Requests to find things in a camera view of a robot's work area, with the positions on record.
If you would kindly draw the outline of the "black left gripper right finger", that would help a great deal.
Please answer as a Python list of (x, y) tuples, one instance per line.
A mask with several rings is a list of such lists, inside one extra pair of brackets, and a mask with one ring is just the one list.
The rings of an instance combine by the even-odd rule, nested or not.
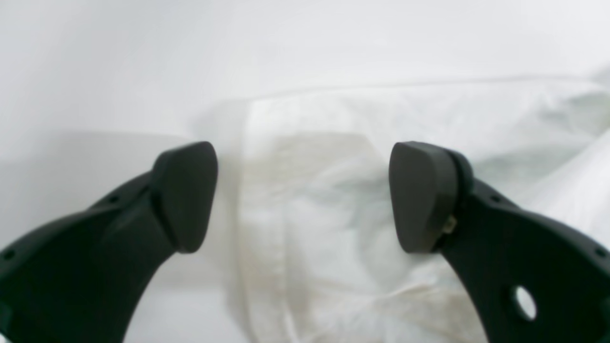
[(395, 143), (388, 182), (399, 245), (444, 257), (490, 343), (609, 341), (609, 251), (601, 243), (519, 208), (442, 146)]

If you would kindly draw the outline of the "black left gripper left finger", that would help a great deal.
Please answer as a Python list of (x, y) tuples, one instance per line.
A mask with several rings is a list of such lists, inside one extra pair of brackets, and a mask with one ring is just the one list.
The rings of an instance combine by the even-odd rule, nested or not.
[(122, 343), (155, 273), (198, 251), (218, 159), (207, 141), (159, 155), (88, 209), (1, 252), (1, 336), (10, 343)]

